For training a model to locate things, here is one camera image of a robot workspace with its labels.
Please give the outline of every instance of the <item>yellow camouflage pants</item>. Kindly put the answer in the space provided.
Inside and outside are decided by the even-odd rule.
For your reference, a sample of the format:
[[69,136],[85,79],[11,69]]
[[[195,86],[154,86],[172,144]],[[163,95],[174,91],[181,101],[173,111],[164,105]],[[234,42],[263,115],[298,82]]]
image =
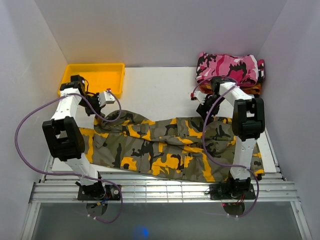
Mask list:
[[[106,118],[113,120],[118,111]],[[201,117],[177,117],[151,121],[137,113],[122,111],[116,122],[97,119],[94,129],[80,128],[87,159],[96,165],[193,182],[220,182],[229,167],[211,162],[203,150]],[[231,119],[215,117],[205,132],[208,152],[216,161],[232,164],[236,137]],[[251,170],[263,174],[261,154],[256,145]]]

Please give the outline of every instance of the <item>yellow tray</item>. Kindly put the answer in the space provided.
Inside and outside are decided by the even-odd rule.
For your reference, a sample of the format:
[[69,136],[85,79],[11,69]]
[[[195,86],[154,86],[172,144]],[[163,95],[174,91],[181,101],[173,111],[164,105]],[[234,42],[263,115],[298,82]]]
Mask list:
[[69,83],[72,75],[80,75],[89,82],[88,91],[100,93],[111,89],[120,98],[124,82],[125,65],[123,63],[69,64],[66,66],[61,84]]

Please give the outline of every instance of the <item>folded pink camouflage clothing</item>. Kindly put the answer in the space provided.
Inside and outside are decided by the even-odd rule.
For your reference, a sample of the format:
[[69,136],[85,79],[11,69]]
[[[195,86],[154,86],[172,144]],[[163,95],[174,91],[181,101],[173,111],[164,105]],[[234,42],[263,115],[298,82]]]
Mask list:
[[[262,83],[265,78],[264,64],[263,59],[257,61],[253,55],[231,56],[202,52],[198,58],[196,81],[200,83],[209,77],[227,76],[235,79],[238,86],[248,88]],[[201,84],[200,88],[206,94],[212,93],[210,79]]]

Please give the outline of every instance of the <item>clothing item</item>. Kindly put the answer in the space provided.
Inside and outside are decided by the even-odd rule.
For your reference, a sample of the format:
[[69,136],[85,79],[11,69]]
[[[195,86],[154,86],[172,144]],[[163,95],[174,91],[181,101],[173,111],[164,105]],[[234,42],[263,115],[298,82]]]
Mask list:
[[[227,76],[235,79],[247,94],[260,94],[261,85],[252,87],[265,79],[264,65],[263,59],[257,61],[253,55],[231,56],[202,52],[198,58],[196,81],[200,83],[211,76]],[[203,93],[211,94],[210,80],[201,84],[200,89]]]
[[[119,111],[109,114],[113,120]],[[229,167],[211,162],[202,145],[201,117],[177,117],[151,121],[137,113],[122,111],[116,122],[94,120],[94,129],[80,128],[87,159],[96,165],[151,174],[172,180],[220,182]],[[236,138],[231,119],[215,117],[207,126],[205,144],[216,161],[232,164]],[[263,174],[258,146],[254,148],[251,169]]]

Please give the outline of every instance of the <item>white wall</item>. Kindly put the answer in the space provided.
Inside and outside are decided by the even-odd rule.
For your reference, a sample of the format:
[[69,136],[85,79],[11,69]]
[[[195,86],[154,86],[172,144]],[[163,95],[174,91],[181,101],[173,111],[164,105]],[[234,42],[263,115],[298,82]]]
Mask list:
[[[14,134],[31,110],[57,96],[66,60],[33,0],[0,0],[0,239],[20,239],[28,201],[39,175],[28,169],[15,150]],[[23,153],[43,168],[48,147],[44,110],[21,130]]]
[[320,1],[288,0],[258,57],[262,97],[280,167],[294,180],[313,239],[320,238]]
[[258,54],[286,0],[35,0],[69,63],[195,66]]

